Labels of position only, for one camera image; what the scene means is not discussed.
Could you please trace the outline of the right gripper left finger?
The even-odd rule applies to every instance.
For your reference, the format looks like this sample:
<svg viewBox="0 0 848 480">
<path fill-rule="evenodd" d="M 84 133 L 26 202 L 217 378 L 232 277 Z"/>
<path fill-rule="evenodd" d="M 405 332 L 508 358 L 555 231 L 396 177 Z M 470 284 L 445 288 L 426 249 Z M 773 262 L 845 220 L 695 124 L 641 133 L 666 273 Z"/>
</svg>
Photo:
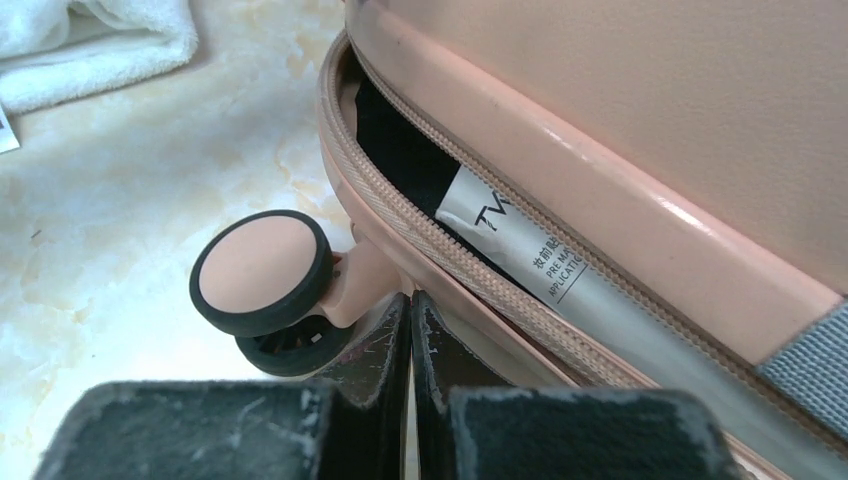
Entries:
<svg viewBox="0 0 848 480">
<path fill-rule="evenodd" d="M 119 381 L 65 415 L 38 479 L 399 479 L 410 300 L 302 381 Z"/>
</svg>

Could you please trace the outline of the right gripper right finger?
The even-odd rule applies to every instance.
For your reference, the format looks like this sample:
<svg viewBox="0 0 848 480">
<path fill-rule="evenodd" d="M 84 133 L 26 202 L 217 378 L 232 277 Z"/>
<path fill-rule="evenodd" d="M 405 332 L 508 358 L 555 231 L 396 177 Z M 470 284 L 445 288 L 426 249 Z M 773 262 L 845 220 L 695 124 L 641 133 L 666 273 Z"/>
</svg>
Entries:
<svg viewBox="0 0 848 480">
<path fill-rule="evenodd" d="M 676 390 L 519 387 L 410 307 L 424 479 L 739 479 L 714 415 Z"/>
</svg>

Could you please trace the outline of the white tube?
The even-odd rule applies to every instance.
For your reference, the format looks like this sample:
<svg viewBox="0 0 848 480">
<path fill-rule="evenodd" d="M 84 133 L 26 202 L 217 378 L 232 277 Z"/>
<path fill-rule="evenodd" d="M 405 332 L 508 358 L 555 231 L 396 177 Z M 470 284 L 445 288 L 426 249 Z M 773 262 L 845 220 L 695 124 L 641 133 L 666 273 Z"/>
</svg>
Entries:
<svg viewBox="0 0 848 480">
<path fill-rule="evenodd" d="M 794 479 L 844 479 L 847 465 L 741 381 L 697 352 L 572 247 L 466 168 L 436 218 L 583 333 L 665 388 L 708 405 L 738 440 Z"/>
</svg>

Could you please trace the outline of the white cloth under left arm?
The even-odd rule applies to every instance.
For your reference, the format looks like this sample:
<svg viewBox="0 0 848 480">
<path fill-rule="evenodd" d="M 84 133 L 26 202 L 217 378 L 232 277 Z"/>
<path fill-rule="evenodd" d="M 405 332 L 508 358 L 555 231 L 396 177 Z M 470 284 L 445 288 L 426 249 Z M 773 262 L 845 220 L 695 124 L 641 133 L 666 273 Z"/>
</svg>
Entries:
<svg viewBox="0 0 848 480">
<path fill-rule="evenodd" d="M 167 73 L 198 45 L 186 1 L 2 2 L 2 152 L 20 146 L 10 117 Z"/>
</svg>

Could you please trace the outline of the pink suitcase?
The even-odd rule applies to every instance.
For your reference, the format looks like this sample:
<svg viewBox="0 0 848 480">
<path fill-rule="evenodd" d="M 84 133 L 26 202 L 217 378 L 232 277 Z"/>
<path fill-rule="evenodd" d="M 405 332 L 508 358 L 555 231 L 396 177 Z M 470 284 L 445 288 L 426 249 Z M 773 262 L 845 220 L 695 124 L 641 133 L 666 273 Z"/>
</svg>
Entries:
<svg viewBox="0 0 848 480">
<path fill-rule="evenodd" d="M 470 170 L 847 465 L 843 1 L 349 1 L 319 80 L 351 219 L 219 233 L 197 311 L 259 370 L 313 376 L 397 294 L 519 387 L 661 389 L 713 415 L 739 479 L 794 479 L 706 403 L 583 333 L 440 222 Z"/>
</svg>

